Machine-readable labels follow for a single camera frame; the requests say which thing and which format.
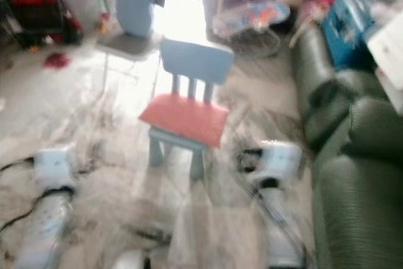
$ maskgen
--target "child's chair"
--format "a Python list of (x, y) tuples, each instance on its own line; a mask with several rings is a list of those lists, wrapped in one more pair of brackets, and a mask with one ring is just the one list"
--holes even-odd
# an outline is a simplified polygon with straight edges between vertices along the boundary
[[(149, 164), (158, 166), (164, 158), (160, 142), (193, 151), (190, 176), (203, 177), (203, 151), (219, 147), (228, 111), (211, 104), (214, 84), (225, 81), (234, 60), (231, 49), (205, 41), (193, 43), (163, 38), (161, 58), (173, 75), (172, 92), (152, 99), (140, 115), (151, 124)], [(180, 76), (189, 78), (188, 95), (179, 95)], [(195, 100), (197, 79), (205, 82), (203, 101)]]

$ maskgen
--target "toy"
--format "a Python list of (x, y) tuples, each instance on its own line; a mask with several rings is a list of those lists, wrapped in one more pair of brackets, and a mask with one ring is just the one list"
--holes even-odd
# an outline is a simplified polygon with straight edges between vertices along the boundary
[(31, 222), (16, 257), (15, 269), (55, 269), (73, 215), (71, 200), (78, 188), (72, 146), (40, 150), (34, 158), (35, 179), (43, 194), (28, 213)]
[(281, 23), (290, 15), (290, 8), (274, 0), (253, 0), (218, 14), (213, 19), (214, 33), (228, 39), (247, 29), (257, 31)]
[[(252, 158), (258, 159), (257, 166), (251, 166)], [(293, 142), (262, 141), (261, 148), (243, 150), (237, 161), (238, 170), (232, 176), (268, 217), (265, 268), (306, 268), (301, 232), (283, 187), (298, 176), (303, 163), (301, 148)]]

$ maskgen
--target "floor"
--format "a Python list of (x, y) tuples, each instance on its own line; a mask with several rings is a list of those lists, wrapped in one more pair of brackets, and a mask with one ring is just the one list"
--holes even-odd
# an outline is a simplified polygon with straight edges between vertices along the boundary
[[(200, 31), (194, 23), (183, 32)], [(262, 268), (267, 241), (264, 217), (233, 180), (234, 154), (261, 140), (299, 143), (306, 157), (298, 180), (286, 185), (287, 203), (298, 219), (307, 252), (314, 252), (310, 211), (310, 154), (297, 111), (290, 51), (267, 59), (237, 58), (214, 102), (230, 110), (222, 147), (205, 154), (204, 182), (190, 182), (189, 152), (173, 148), (161, 167), (148, 167), (148, 125), (137, 119), (153, 95), (169, 91), (171, 78), (159, 54), (130, 62), (109, 60), (108, 87), (101, 94), (105, 54), (88, 37), (81, 47), (47, 47), (9, 57), (1, 67), (0, 164), (56, 144), (74, 144), (80, 170), (71, 232), (59, 268), (111, 268), (124, 250), (155, 243), (133, 233), (160, 228), (173, 233), (170, 247), (151, 254), (153, 268)], [(49, 54), (63, 50), (71, 64), (44, 69)], [(200, 96), (203, 87), (198, 86)], [(21, 164), (0, 178), (0, 224), (20, 215), (40, 195), (33, 170)], [(7, 229), (0, 268), (11, 268), (29, 219)]]

